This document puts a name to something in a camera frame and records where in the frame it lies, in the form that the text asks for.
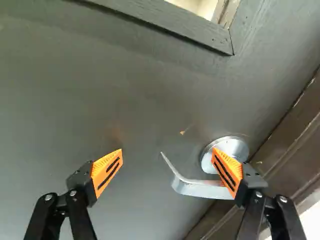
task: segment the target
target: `window trim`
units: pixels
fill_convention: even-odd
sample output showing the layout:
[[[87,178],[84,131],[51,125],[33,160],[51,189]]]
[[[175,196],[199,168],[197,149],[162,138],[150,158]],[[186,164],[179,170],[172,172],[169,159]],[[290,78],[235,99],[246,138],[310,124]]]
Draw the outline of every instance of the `window trim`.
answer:
[[[230,31],[164,0],[86,0],[156,26],[227,56],[234,55]]]

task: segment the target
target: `black metal bracket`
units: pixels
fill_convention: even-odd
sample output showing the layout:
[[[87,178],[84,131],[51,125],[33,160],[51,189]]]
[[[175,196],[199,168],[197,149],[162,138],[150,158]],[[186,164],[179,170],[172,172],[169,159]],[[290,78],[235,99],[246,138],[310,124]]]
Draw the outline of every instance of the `black metal bracket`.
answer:
[[[282,195],[271,198],[259,190],[251,193],[236,239],[258,240],[264,217],[272,240],[307,240],[294,202]]]
[[[58,240],[61,225],[69,217],[73,239],[97,240],[88,211],[86,194],[80,188],[58,196],[51,192],[35,204],[24,240]]]

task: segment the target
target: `bolt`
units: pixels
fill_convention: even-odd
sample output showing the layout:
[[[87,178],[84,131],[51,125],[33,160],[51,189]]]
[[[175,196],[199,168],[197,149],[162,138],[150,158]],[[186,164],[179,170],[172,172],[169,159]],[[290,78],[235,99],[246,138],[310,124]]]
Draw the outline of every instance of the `bolt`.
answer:
[[[262,198],[262,193],[259,192],[259,191],[256,191],[256,192],[255,192],[255,195],[256,195],[258,198]]]
[[[70,192],[70,197],[74,197],[76,195],[77,191],[76,190],[72,190]]]
[[[280,201],[283,202],[283,203],[287,203],[288,200],[284,197],[284,196],[280,196]]]
[[[52,194],[48,194],[44,197],[45,201],[49,201],[50,199],[52,199]]]

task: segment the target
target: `orange grip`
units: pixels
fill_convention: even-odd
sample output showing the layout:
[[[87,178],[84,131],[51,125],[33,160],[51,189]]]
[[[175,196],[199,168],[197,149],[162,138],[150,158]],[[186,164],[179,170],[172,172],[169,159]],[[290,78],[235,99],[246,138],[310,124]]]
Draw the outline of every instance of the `orange grip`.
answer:
[[[122,149],[113,151],[92,163],[91,178],[98,199],[123,165]]]
[[[224,185],[228,188],[232,197],[235,198],[240,181],[243,179],[242,164],[217,148],[213,149],[211,162]]]

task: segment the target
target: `scratch mark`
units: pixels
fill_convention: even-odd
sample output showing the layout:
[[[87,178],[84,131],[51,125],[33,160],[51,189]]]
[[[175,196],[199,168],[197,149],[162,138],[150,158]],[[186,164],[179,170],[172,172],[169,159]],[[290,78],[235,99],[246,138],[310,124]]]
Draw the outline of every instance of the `scratch mark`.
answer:
[[[308,86],[306,86],[307,88],[311,85],[311,84],[313,84],[314,83],[314,81],[316,80],[316,78],[314,77],[314,78],[312,78],[312,80],[309,82],[309,84],[308,84]]]
[[[180,134],[183,136],[193,125],[194,124],[190,124],[185,130],[180,131]]]
[[[295,102],[295,104],[293,105],[292,108],[294,108],[294,107],[300,102],[300,100],[301,100],[301,98],[303,97],[303,95],[305,95],[304,92],[300,95],[300,97],[299,97],[298,100]]]

